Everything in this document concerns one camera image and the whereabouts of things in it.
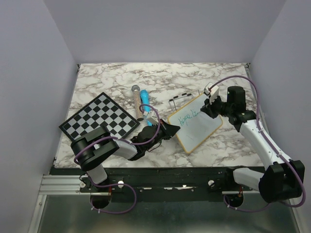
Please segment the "yellow framed whiteboard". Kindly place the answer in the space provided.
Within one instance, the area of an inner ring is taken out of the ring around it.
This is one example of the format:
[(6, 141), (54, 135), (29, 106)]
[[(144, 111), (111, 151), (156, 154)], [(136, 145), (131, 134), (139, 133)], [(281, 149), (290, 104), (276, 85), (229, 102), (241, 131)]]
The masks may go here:
[(200, 111), (206, 99), (200, 94), (168, 117), (169, 124), (180, 127), (176, 136), (186, 153), (192, 153), (223, 124), (220, 116), (212, 119)]

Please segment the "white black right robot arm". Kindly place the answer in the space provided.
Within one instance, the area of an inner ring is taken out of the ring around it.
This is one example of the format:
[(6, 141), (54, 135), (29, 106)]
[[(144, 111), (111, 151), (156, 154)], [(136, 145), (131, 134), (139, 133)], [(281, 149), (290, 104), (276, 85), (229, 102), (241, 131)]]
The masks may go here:
[(258, 116), (246, 108), (245, 90), (240, 86), (227, 89), (227, 100), (222, 101), (219, 88), (208, 83), (204, 88), (207, 99), (200, 109), (211, 118), (227, 117), (237, 132), (251, 144), (264, 165), (265, 172), (260, 173), (246, 167), (233, 169), (224, 177), (224, 186), (235, 190), (241, 184), (259, 191), (267, 203), (301, 198), (306, 199), (303, 186), (305, 167), (299, 160), (292, 160), (267, 135)]

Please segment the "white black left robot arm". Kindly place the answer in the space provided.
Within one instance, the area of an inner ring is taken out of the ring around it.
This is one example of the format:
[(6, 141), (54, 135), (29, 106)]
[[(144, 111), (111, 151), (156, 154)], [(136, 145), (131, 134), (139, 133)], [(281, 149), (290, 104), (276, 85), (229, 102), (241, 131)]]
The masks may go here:
[(107, 127), (102, 125), (77, 138), (70, 147), (75, 155), (74, 162), (91, 178), (91, 186), (102, 192), (108, 185), (108, 175), (102, 162), (111, 155), (136, 161), (152, 151), (155, 145), (171, 139), (180, 129), (160, 120), (158, 125), (144, 127), (138, 135), (127, 141), (111, 136)]

